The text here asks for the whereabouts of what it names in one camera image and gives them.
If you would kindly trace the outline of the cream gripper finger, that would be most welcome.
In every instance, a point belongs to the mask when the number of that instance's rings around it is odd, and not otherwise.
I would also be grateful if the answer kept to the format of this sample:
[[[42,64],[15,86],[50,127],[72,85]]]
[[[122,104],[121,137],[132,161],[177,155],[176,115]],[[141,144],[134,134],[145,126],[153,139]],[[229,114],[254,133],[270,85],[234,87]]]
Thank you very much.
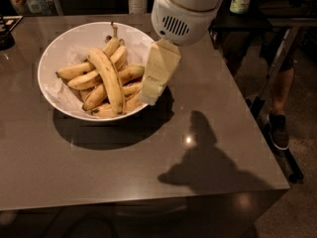
[[[160,39],[151,44],[140,99],[155,105],[181,60],[179,47],[169,40]]]

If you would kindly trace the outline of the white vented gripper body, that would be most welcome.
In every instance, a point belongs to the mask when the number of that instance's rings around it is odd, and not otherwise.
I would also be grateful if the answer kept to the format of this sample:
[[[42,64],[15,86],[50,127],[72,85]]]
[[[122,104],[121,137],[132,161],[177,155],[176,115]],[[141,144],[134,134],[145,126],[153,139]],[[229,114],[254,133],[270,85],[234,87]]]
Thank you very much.
[[[188,46],[202,38],[218,8],[219,0],[155,0],[152,23],[161,38]]]

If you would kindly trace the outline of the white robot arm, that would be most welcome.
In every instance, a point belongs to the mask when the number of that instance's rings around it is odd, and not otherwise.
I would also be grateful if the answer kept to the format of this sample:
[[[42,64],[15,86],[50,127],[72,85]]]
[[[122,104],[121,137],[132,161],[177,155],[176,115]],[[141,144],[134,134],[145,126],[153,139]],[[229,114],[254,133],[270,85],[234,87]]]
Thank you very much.
[[[152,24],[159,39],[151,44],[140,99],[155,105],[181,60],[180,47],[197,43],[223,0],[154,0]]]

